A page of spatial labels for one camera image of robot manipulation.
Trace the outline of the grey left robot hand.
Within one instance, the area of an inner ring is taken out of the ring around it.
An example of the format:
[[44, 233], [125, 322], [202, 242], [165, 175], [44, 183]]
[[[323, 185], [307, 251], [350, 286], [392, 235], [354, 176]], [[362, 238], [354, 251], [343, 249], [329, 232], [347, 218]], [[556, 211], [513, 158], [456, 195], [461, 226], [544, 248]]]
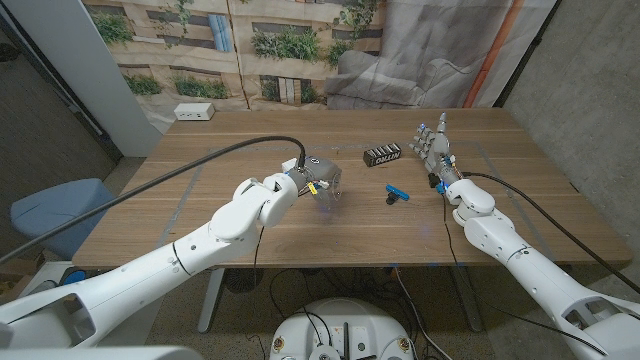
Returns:
[[342, 170], [329, 159], [306, 156], [304, 163], [293, 159], [293, 166], [286, 171], [300, 191], [309, 191], [316, 199], [337, 201], [340, 191]]

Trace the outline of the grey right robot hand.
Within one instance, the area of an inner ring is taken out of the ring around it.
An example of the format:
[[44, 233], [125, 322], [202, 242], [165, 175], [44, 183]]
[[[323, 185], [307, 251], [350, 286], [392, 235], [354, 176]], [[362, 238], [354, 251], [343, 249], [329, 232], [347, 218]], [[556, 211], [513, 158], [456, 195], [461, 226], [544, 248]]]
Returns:
[[414, 142], [409, 144], [429, 172], [429, 186], [444, 195], [448, 187], [461, 180], [463, 176], [456, 169], [455, 156], [450, 152], [450, 143], [445, 131], [447, 114], [440, 115], [436, 130], [421, 124], [417, 129]]

